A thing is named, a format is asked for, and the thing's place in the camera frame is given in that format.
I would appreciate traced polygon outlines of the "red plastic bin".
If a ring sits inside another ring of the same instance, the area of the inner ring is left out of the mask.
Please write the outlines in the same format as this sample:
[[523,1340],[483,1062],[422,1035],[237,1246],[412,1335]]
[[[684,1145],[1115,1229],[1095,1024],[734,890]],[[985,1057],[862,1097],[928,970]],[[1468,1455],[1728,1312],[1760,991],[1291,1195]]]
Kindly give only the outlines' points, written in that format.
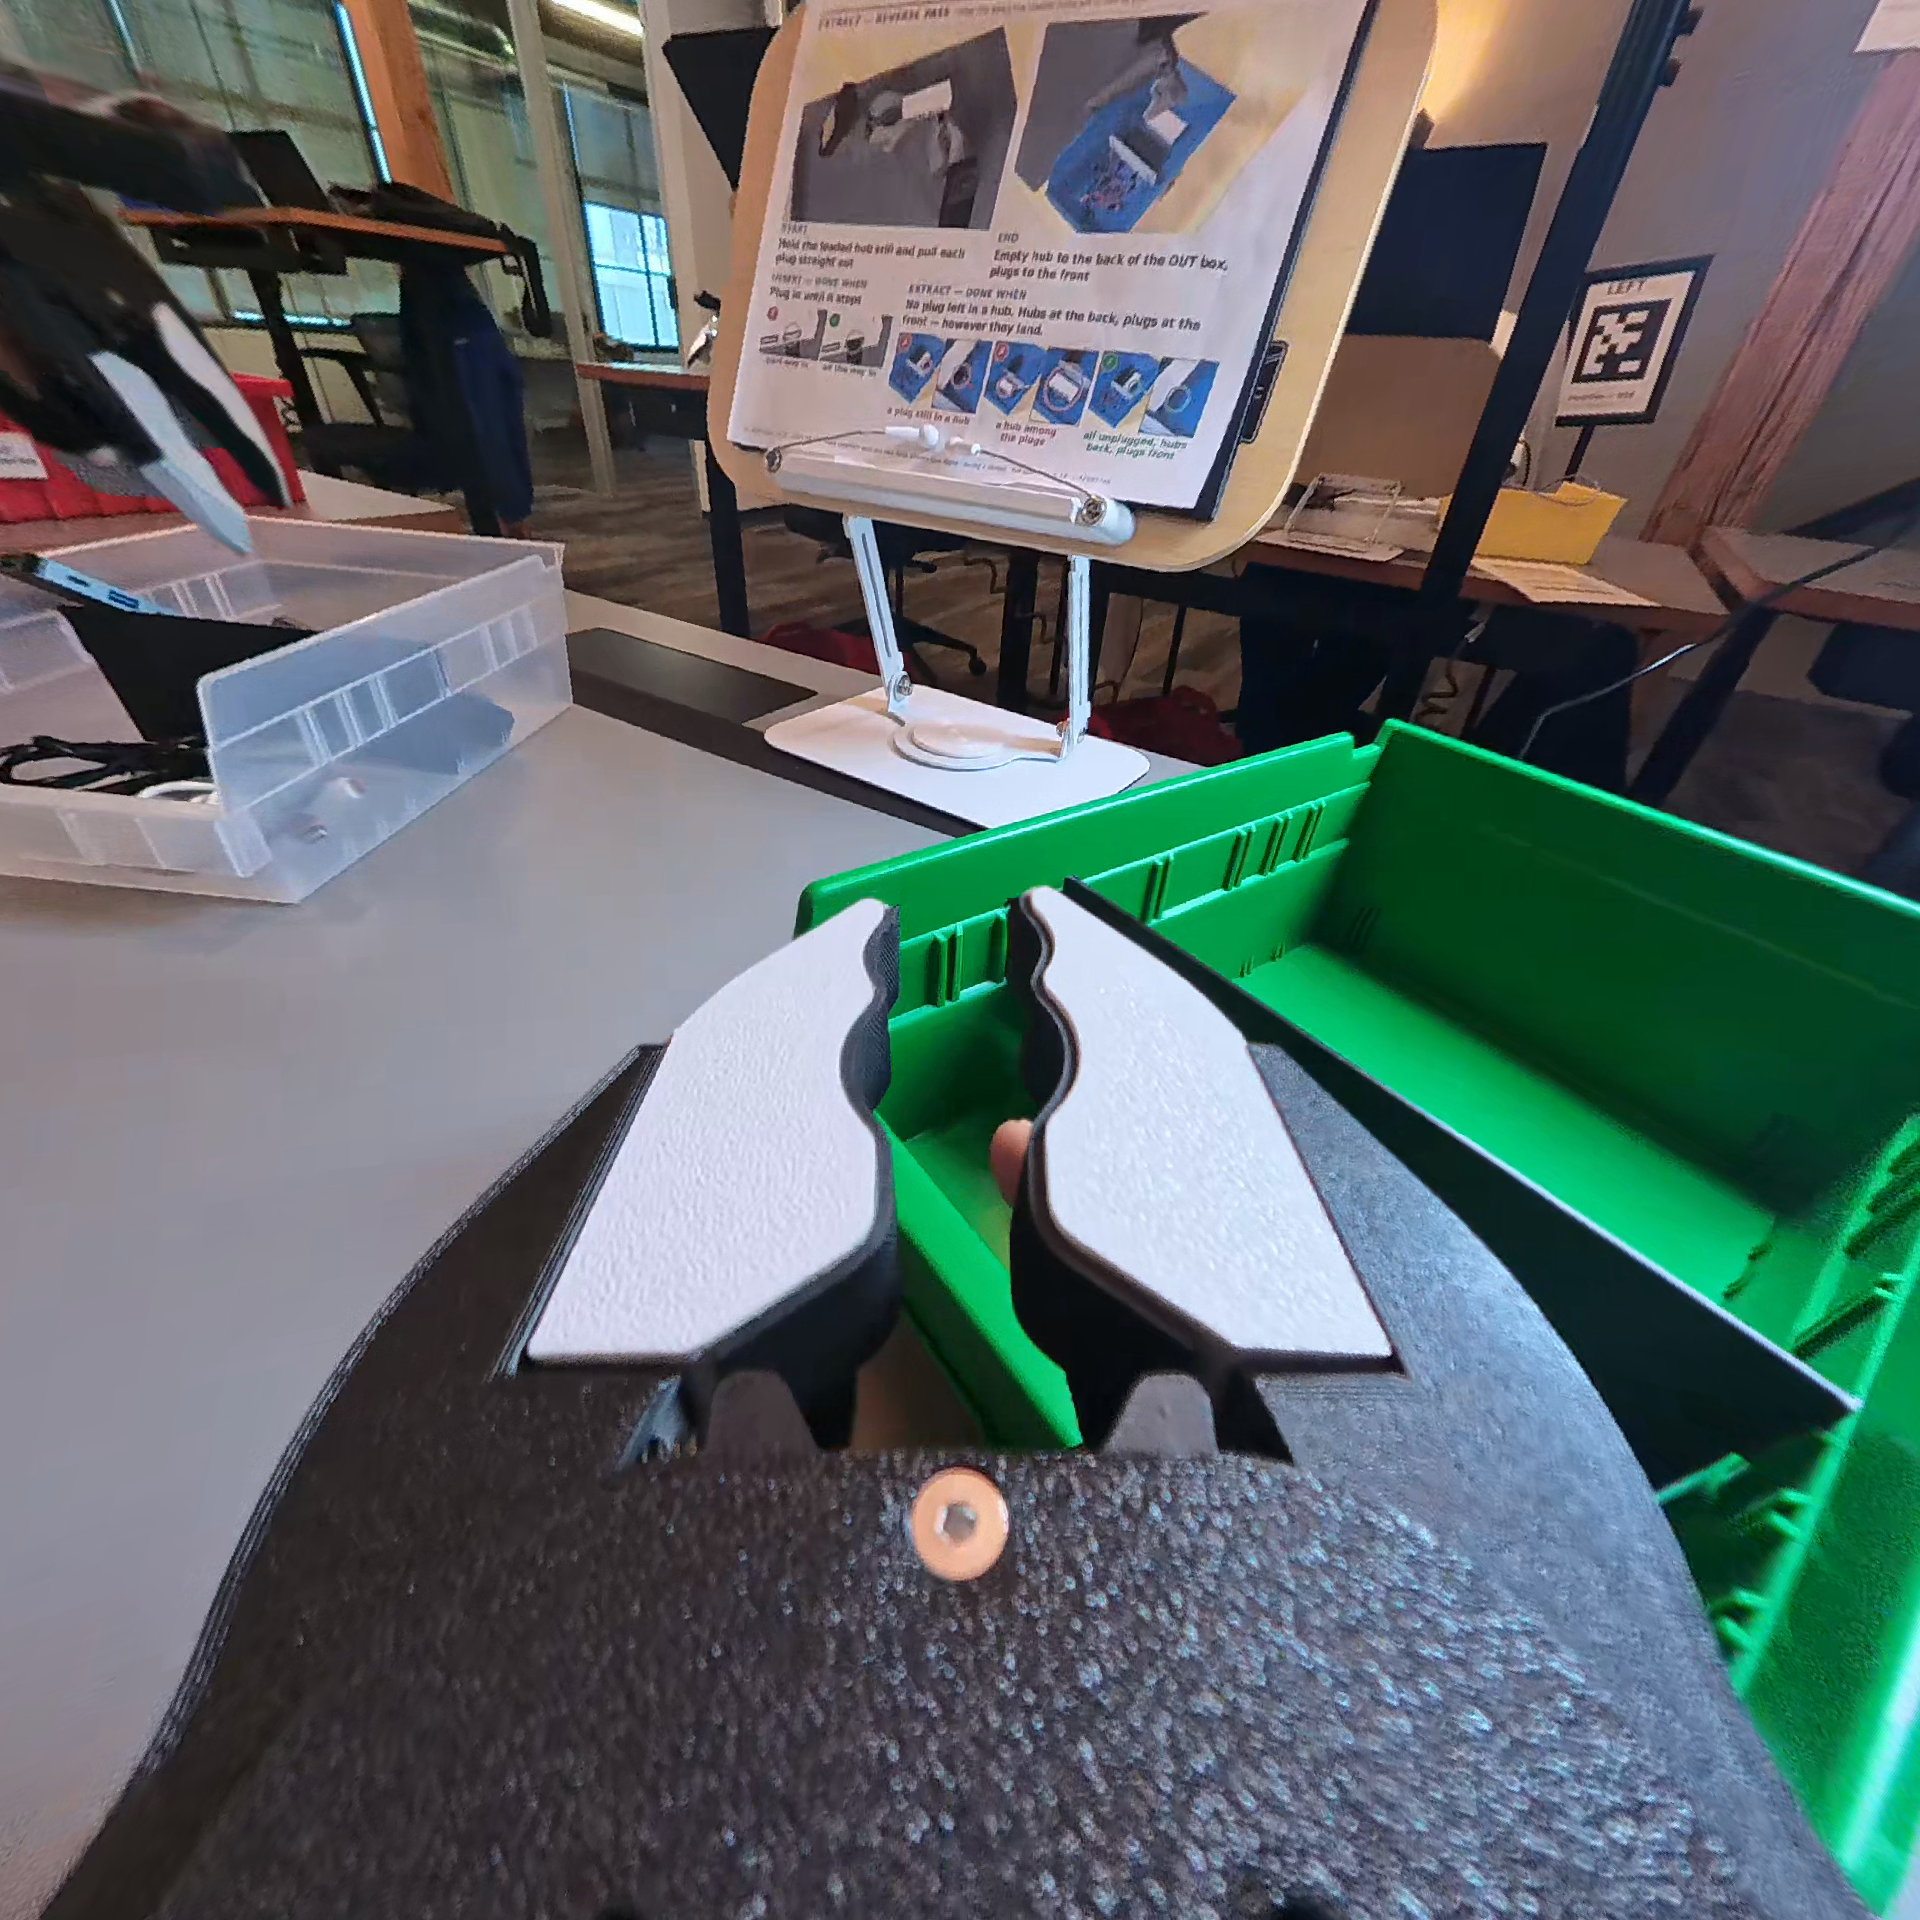
[[[288,436],[294,419],[294,385],[283,379],[237,376],[237,389],[251,403],[254,420],[283,472],[288,500],[283,507],[305,505],[302,473]],[[86,481],[73,466],[60,463],[58,453],[33,442],[11,417],[3,417],[3,524],[156,516],[175,514],[175,507],[160,494],[107,492]]]

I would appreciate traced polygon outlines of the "black metal pole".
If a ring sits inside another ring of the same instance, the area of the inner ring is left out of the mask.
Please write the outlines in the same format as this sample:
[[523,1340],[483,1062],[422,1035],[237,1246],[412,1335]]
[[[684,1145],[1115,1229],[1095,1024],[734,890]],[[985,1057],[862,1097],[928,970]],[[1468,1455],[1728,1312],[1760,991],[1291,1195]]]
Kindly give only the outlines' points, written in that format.
[[1668,84],[1673,45],[1688,36],[1693,5],[1633,2],[1601,84],[1595,114],[1553,209],[1545,245],[1527,279],[1502,366],[1480,413],[1450,510],[1417,592],[1417,609],[1382,684],[1382,718],[1408,718],[1430,664],[1461,635],[1464,583],[1480,536],[1504,483],[1553,351],[1579,302],[1590,254],[1625,177],[1658,89]]

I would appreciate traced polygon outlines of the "black framed marker sign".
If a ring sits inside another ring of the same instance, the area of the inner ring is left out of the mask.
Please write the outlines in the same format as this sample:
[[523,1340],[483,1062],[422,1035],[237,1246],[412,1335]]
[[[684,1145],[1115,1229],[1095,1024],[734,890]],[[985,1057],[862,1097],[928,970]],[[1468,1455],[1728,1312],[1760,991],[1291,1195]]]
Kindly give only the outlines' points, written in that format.
[[1715,268],[1711,254],[1639,262],[1582,278],[1555,427],[1639,427],[1658,419]]

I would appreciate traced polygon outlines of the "blue jacket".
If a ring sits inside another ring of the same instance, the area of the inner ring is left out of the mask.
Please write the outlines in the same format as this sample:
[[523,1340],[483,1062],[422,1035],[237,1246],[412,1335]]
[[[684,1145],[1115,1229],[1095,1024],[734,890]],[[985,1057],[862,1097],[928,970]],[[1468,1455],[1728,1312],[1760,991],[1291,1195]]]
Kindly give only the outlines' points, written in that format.
[[489,510],[505,530],[524,530],[534,507],[524,383],[489,305],[466,278],[447,288],[445,347]]

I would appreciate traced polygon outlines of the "clear plastic bin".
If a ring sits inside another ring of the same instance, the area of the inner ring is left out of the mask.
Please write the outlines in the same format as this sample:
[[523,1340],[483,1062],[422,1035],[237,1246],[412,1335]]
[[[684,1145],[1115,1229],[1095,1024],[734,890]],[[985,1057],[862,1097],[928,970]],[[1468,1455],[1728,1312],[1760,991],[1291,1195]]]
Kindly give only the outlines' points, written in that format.
[[[294,905],[571,709],[559,544],[380,522],[251,530],[253,554],[191,524],[53,550],[173,616],[288,619],[311,637],[203,680],[203,774],[144,774],[132,797],[58,786],[83,762],[6,782],[6,878]],[[6,748],[160,747],[136,738],[60,609],[6,583]]]

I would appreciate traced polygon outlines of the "wooden pillar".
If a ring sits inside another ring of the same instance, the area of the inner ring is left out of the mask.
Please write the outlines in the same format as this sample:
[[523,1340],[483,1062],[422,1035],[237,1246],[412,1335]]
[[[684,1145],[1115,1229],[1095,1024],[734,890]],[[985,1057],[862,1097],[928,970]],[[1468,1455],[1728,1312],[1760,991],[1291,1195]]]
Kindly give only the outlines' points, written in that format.
[[1696,548],[1746,530],[1919,238],[1919,51],[1886,55],[1742,346],[1643,524]]
[[442,128],[408,2],[345,2],[392,180],[451,199]]

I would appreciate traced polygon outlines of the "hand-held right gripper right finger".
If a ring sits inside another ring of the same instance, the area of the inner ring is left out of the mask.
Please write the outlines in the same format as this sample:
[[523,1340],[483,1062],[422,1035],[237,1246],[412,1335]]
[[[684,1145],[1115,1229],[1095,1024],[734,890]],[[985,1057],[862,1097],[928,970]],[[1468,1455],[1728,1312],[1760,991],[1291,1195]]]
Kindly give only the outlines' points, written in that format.
[[1397,1379],[1402,1355],[1254,1040],[1076,892],[1024,892],[1008,939],[1038,1106],[1014,1305],[1082,1445],[1111,1446],[1167,1377],[1197,1394],[1204,1450],[1286,1457],[1262,1379]]

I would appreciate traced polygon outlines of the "silver usb hub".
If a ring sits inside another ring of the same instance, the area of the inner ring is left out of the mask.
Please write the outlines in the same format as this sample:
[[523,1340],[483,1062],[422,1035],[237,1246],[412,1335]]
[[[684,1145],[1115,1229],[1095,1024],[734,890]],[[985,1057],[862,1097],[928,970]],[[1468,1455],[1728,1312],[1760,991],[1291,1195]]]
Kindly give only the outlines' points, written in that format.
[[3,553],[3,579],[15,587],[31,587],[63,606],[100,608],[122,616],[173,616],[163,602],[112,587],[83,574],[78,567],[33,553]]

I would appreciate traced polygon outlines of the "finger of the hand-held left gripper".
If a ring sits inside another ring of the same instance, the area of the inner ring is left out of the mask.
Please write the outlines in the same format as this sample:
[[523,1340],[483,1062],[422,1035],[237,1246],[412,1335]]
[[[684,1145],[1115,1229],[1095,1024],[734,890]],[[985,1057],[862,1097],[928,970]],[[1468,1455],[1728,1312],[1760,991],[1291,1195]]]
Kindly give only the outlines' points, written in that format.
[[273,431],[262,427],[253,402],[237,389],[224,362],[207,346],[203,330],[173,302],[151,308],[165,390],[204,427],[236,463],[248,473],[262,500],[278,510],[295,507],[290,468],[278,453]]
[[151,451],[132,459],[149,492],[163,494],[228,550],[253,554],[253,530],[246,510],[229,497],[217,472],[191,443],[169,395],[165,395],[149,374],[116,354],[93,354],[88,360],[151,447]]

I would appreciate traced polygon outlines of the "yellow plastic bin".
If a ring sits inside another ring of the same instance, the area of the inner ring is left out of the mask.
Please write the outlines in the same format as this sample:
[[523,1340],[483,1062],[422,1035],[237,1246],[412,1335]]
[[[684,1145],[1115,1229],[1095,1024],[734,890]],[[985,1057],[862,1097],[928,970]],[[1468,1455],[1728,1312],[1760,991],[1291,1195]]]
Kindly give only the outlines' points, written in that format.
[[1499,488],[1475,548],[1475,565],[1543,563],[1586,567],[1613,533],[1625,500],[1587,480],[1553,488]]

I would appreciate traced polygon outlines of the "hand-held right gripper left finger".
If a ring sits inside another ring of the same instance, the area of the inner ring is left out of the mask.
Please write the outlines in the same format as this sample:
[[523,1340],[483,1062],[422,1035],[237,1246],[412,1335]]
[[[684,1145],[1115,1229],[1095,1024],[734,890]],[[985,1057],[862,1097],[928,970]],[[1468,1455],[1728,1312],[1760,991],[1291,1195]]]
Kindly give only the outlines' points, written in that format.
[[782,1379],[824,1451],[893,1339],[900,914],[858,899],[740,972],[658,1050],[548,1261],[523,1360],[666,1368],[660,1442],[709,1442],[723,1384]]

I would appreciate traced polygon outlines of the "instruction board with white stand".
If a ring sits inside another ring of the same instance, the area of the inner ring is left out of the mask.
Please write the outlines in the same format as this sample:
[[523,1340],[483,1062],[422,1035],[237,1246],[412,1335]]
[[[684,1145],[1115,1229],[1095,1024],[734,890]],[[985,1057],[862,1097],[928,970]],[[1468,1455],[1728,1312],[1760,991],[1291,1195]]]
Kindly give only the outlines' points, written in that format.
[[[1430,2],[801,5],[752,99],[709,443],[829,514],[876,690],[775,753],[969,830],[1102,805],[1091,570],[1275,516],[1440,34]],[[1066,713],[910,684],[879,530],[1065,563]]]

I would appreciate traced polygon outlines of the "clear acrylic holder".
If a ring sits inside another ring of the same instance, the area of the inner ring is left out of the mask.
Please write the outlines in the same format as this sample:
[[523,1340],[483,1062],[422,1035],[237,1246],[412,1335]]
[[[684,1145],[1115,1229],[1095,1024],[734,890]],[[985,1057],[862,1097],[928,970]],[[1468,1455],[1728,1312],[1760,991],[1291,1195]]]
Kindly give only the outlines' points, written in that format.
[[1311,480],[1270,533],[1280,544],[1388,563],[1407,553],[1405,483],[1324,472]]

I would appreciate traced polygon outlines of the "wooden standing desk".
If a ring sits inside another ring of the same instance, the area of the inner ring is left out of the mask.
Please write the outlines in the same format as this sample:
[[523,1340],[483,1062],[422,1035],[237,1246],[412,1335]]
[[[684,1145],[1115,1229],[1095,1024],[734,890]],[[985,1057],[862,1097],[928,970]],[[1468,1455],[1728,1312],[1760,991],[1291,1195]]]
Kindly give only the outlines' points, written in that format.
[[387,262],[404,272],[466,274],[479,265],[506,265],[524,284],[523,317],[537,339],[552,335],[552,311],[534,245],[501,224],[457,215],[454,224],[383,221],[367,215],[254,204],[223,215],[188,215],[154,204],[125,204],[125,221],[147,229],[160,262],[204,272],[246,272],[273,342],[278,374],[294,393],[301,449],[316,472],[343,480],[351,456],[399,451],[404,431],[374,419],[370,427],[326,420],[283,302],[290,274],[341,278],[351,262]]

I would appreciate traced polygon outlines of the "green plastic bin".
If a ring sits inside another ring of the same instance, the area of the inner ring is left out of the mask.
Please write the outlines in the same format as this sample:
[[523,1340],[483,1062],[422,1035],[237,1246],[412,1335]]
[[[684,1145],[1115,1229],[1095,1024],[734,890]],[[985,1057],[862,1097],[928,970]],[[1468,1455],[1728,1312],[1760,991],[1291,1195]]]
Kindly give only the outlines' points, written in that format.
[[814,879],[900,914],[907,1316],[988,1437],[1072,1446],[990,1134],[1032,1111],[1007,908],[1082,879],[1852,1412],[1652,1476],[1868,1908],[1916,1916],[1916,905],[1444,735],[1333,735]]

